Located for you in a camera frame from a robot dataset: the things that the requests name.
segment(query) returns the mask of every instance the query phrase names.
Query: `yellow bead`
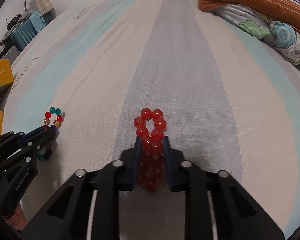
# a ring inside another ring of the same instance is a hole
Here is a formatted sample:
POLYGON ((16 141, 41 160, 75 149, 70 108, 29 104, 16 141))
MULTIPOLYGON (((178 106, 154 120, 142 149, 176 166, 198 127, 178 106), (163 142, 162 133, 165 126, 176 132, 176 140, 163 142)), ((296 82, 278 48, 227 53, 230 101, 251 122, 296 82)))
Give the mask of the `yellow bead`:
POLYGON ((45 125, 49 125, 50 120, 48 118, 46 118, 46 119, 43 120, 43 122, 44 122, 45 125))
POLYGON ((53 124, 54 124, 55 127, 60 127, 60 125, 61 125, 61 123, 57 120, 54 120, 53 124))

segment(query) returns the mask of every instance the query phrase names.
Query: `red bead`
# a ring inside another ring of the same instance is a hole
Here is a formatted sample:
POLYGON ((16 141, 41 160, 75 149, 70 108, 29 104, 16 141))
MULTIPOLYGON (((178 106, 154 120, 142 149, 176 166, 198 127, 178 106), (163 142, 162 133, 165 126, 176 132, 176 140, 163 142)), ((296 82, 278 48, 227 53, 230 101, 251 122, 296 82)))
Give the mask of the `red bead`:
POLYGON ((161 167, 152 167, 150 174, 153 179, 160 180, 163 177, 163 169, 161 167))
POLYGON ((46 112, 45 116, 46 116, 46 118, 49 119, 51 117, 51 113, 50 112, 46 112))
POLYGON ((62 122, 63 121, 63 118, 62 118, 62 116, 59 114, 59 115, 57 115, 57 121, 59 121, 59 122, 62 122))
POLYGON ((152 142, 152 138, 151 137, 146 137, 142 140, 142 147, 145 149, 150 149, 150 144, 152 142))
POLYGON ((164 119, 157 119, 154 121, 154 127, 165 131, 167 128, 167 122, 164 119))
POLYGON ((136 135, 141 137, 141 139, 144 139, 149 136, 149 130, 144 126, 141 126, 137 129, 136 135))
POLYGON ((162 118, 163 118, 163 112, 160 109, 155 109, 152 111, 152 119, 154 121, 162 118))
POLYGON ((151 164, 154 167, 161 167, 164 163, 164 157, 161 154, 152 154, 152 161, 151 164))
POLYGON ((149 108, 144 108, 141 110, 141 116, 146 119, 150 120, 151 119, 151 110, 149 108))
POLYGON ((145 188, 148 191, 154 191, 157 188, 157 181, 155 179, 147 179, 145 188))
POLYGON ((147 176, 144 173, 139 173, 137 179, 138 179, 138 184, 144 186, 147 181, 147 176))
POLYGON ((139 128, 141 126, 146 126, 146 119, 144 119, 141 116, 138 116, 133 120, 133 124, 136 128, 139 128))
POLYGON ((140 160, 139 164, 139 172, 146 173, 149 168, 149 162, 145 159, 140 160))
POLYGON ((144 160, 146 163, 150 163, 152 161, 152 157, 148 149, 143 149, 141 152, 141 160, 144 160))
POLYGON ((150 146, 150 153, 151 154, 159 154, 162 153, 163 146, 160 141, 152 141, 150 146))
POLYGON ((163 131, 161 129, 153 129, 151 132, 151 138, 153 140, 161 141, 163 139, 163 131))

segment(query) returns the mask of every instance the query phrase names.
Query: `red bead bracelet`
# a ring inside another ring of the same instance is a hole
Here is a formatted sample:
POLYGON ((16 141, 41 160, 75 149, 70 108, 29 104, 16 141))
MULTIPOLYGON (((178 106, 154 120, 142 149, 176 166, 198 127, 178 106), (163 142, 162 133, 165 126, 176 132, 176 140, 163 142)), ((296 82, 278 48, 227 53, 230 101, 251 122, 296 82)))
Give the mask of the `red bead bracelet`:
POLYGON ((167 122, 163 119, 163 111, 149 108, 141 110, 141 116, 133 120, 137 128, 136 135, 142 139, 142 153, 138 171, 138 184, 144 186, 148 191, 154 191, 158 187, 158 181, 163 178, 162 140, 167 122), (146 121, 154 120, 154 129, 149 136, 146 121))

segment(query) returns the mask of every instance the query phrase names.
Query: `human hand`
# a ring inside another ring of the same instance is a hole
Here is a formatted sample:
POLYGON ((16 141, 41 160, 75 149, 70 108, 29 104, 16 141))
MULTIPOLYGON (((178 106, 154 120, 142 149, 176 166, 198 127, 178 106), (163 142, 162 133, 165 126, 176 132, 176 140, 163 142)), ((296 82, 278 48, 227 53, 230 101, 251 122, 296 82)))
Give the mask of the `human hand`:
POLYGON ((21 209, 20 203, 17 206, 13 216, 10 217, 9 219, 4 219, 4 220, 8 225, 12 225, 14 229, 17 231, 23 230, 28 223, 25 214, 21 209))

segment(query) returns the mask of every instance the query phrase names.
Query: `blue bead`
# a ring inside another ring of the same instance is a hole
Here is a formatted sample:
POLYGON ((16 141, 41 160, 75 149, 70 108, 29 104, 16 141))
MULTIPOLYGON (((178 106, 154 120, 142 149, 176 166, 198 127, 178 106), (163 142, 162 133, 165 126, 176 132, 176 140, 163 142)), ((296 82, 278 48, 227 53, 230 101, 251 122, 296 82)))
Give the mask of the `blue bead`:
POLYGON ((60 108, 56 109, 56 114, 61 114, 61 109, 60 108))
POLYGON ((55 127, 55 125, 50 126, 50 128, 52 128, 53 130, 57 131, 57 127, 55 127))
POLYGON ((50 113, 54 114, 56 112, 56 109, 54 107, 50 107, 50 113))
POLYGON ((48 160, 49 159, 49 154, 47 154, 47 153, 45 153, 44 155, 43 155, 43 158, 45 159, 45 160, 48 160))

